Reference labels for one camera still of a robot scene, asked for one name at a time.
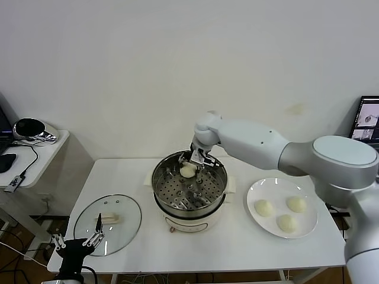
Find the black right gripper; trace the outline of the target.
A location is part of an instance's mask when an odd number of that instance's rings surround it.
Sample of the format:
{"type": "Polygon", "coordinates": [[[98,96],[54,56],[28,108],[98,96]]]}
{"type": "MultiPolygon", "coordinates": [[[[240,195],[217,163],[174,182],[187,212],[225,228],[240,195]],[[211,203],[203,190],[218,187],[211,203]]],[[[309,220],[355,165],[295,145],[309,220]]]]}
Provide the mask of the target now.
{"type": "MultiPolygon", "coordinates": [[[[195,174],[199,175],[202,172],[216,172],[221,167],[220,162],[216,162],[215,158],[210,156],[209,150],[204,150],[198,144],[191,144],[191,161],[196,164],[195,174]]],[[[182,152],[178,158],[179,168],[189,168],[192,164],[187,159],[186,152],[182,152]]]]}

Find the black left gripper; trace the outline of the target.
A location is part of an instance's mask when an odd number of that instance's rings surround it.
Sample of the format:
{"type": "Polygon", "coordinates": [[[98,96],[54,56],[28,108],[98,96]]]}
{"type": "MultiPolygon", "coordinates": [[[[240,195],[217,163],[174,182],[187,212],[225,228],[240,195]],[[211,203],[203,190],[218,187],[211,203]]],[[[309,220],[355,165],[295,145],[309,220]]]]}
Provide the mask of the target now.
{"type": "Polygon", "coordinates": [[[61,234],[52,235],[55,250],[58,251],[58,255],[62,258],[60,273],[79,274],[81,272],[85,257],[91,254],[89,246],[98,246],[104,238],[102,228],[102,215],[99,213],[95,232],[87,239],[79,238],[65,241],[61,234]]]}

